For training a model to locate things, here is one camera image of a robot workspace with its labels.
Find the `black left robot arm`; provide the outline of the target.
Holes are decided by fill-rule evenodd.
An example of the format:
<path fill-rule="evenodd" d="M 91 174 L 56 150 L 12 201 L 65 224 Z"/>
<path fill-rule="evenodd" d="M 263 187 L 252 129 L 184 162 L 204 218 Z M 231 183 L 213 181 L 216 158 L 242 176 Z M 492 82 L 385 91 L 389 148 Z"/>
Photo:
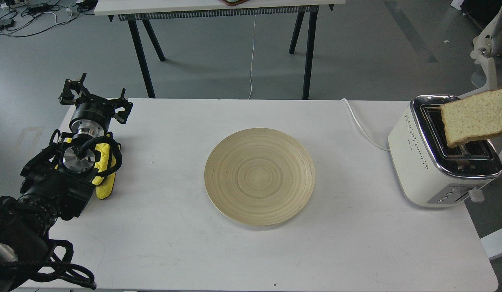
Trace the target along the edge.
<path fill-rule="evenodd" d="M 72 263 L 71 242 L 51 240 L 49 230 L 58 219 L 79 217 L 94 194 L 112 192 L 122 154 L 109 126 L 112 119 L 125 124 L 133 104 L 125 89 L 116 99 L 90 93 L 85 77 L 67 79 L 59 97 L 60 104 L 75 106 L 70 132 L 55 130 L 23 167 L 19 198 L 0 197 L 0 292 L 57 279 L 96 289 L 94 274 Z"/>

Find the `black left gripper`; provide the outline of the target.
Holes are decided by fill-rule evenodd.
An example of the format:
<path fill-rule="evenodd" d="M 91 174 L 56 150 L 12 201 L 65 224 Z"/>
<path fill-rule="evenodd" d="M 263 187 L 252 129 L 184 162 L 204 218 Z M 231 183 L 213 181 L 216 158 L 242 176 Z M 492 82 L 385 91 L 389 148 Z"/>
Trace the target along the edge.
<path fill-rule="evenodd" d="M 126 88 L 116 99 L 92 96 L 83 85 L 86 76 L 83 73 L 79 79 L 66 79 L 59 96 L 61 105 L 75 105 L 69 122 L 71 133 L 107 134 L 113 118 L 120 124 L 126 124 L 133 107 L 133 103 L 125 98 Z"/>

